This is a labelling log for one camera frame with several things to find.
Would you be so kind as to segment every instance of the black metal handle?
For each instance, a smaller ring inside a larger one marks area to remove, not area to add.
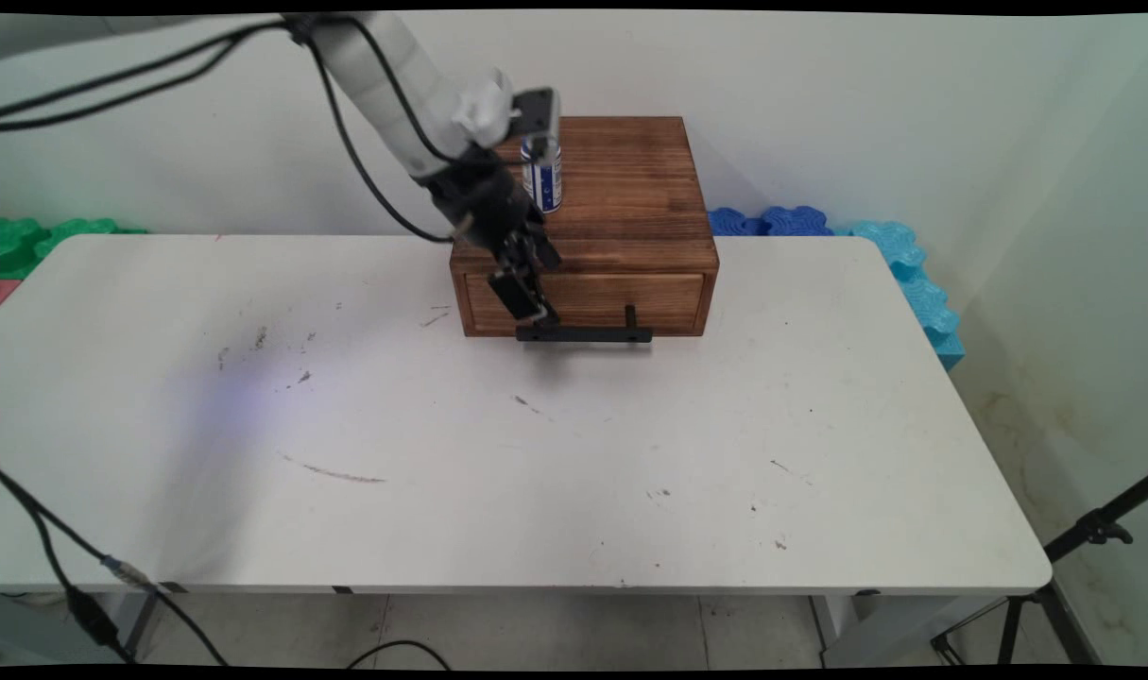
[[[652,327],[637,326],[637,307],[625,307],[625,326],[518,326],[520,342],[650,342]]]

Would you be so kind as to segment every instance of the robotic arm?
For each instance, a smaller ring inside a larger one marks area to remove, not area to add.
[[[505,139],[522,137],[535,159],[532,162],[552,164],[560,115],[557,92],[514,93],[509,78],[497,69],[457,91],[395,14],[284,16],[296,22],[296,30],[307,31],[339,88],[373,125],[405,172],[429,191],[435,208],[456,227],[452,235],[492,254],[499,268],[490,275],[490,287],[510,314],[544,326],[558,323],[557,311],[544,298],[538,271],[557,268],[560,255],[544,232],[543,212],[494,150]],[[0,57],[192,18],[199,16],[0,14]]]

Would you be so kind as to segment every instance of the wooden drawer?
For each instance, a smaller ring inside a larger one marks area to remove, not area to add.
[[[549,273],[542,280],[544,294],[561,315],[561,326],[625,326],[625,306],[635,306],[638,326],[661,335],[696,334],[703,275]],[[517,322],[486,276],[465,275],[465,285],[472,312],[466,333],[514,335]]]
[[[634,306],[654,335],[703,335],[720,260],[682,119],[563,117],[560,130],[564,201],[544,229],[561,263],[540,280],[561,326],[625,326]],[[497,152],[518,159],[519,144]],[[514,337],[489,252],[457,241],[450,266],[465,334]]]

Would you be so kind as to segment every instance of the blue and white can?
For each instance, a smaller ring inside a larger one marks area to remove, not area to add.
[[[532,160],[527,142],[519,146],[519,155],[525,161]],[[527,163],[522,167],[522,188],[532,196],[543,212],[556,211],[561,207],[561,147],[557,146],[557,155],[551,168]]]

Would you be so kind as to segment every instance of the floor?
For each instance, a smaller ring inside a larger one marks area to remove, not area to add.
[[[453,669],[482,671],[691,671],[820,667],[820,639],[807,597],[690,595],[271,595],[185,594],[230,663],[341,667],[380,642],[413,639]],[[969,663],[993,663],[1006,605],[951,636]],[[138,649],[145,663],[211,664],[165,608]],[[937,666],[922,646],[892,666]],[[1015,663],[1065,663],[1039,608],[1023,610]],[[395,647],[362,667],[436,667],[421,650]]]

